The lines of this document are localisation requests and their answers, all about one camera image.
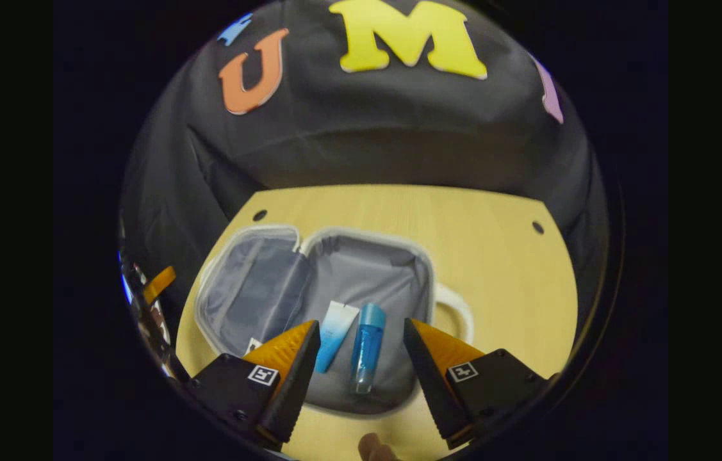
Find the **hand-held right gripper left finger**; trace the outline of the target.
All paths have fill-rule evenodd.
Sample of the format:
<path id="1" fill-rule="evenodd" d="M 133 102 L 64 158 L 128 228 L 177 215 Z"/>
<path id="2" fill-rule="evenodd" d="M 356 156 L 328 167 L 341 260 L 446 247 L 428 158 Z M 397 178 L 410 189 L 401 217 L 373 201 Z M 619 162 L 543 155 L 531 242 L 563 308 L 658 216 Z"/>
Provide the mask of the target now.
<path id="1" fill-rule="evenodd" d="M 192 403 L 237 437 L 264 449 L 290 442 L 320 349 L 320 322 L 307 321 L 243 358 L 220 354 L 185 384 Z"/>

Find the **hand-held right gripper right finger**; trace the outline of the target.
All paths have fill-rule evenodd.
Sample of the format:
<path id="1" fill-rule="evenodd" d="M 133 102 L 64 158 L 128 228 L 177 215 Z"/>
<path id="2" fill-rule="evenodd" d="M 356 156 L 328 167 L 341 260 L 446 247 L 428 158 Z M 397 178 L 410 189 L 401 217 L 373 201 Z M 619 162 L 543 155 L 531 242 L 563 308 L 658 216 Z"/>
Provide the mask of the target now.
<path id="1" fill-rule="evenodd" d="M 505 348 L 484 353 L 413 318 L 404 321 L 404 346 L 449 449 L 514 425 L 549 386 Z"/>

